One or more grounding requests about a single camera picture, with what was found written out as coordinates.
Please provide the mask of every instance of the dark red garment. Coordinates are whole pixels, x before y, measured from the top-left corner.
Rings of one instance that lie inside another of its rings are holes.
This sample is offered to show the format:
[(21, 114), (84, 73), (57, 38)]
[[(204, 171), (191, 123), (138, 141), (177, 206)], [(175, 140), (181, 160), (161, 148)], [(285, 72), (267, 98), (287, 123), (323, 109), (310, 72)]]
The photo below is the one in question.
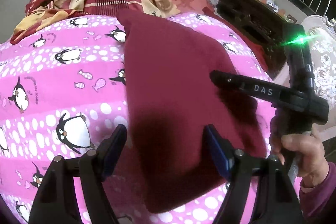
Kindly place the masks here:
[(203, 9), (203, 13), (206, 16), (212, 17), (217, 19), (220, 22), (223, 22), (225, 25), (227, 25), (228, 27), (230, 27), (232, 30), (235, 31), (235, 33), (237, 35), (239, 35), (241, 37), (242, 40), (244, 40), (244, 42), (246, 43), (246, 45), (251, 49), (251, 51), (253, 51), (255, 58), (258, 60), (260, 66), (262, 67), (262, 69), (266, 72), (268, 72), (268, 66), (267, 63), (265, 61), (266, 53), (263, 49), (262, 46), (254, 44), (250, 39), (248, 39), (245, 35), (243, 35), (236, 27), (234, 27), (231, 23), (229, 23), (228, 21), (226, 21), (225, 19), (219, 17), (218, 15), (214, 14), (214, 12), (212, 12), (210, 9), (208, 9), (207, 7), (205, 7)]
[(220, 93), (212, 70), (235, 73), (216, 40), (167, 19), (132, 10), (117, 16), (125, 27), (129, 132), (140, 159), (147, 209), (176, 208), (224, 180), (202, 141), (212, 123), (234, 147), (265, 157), (255, 99)]

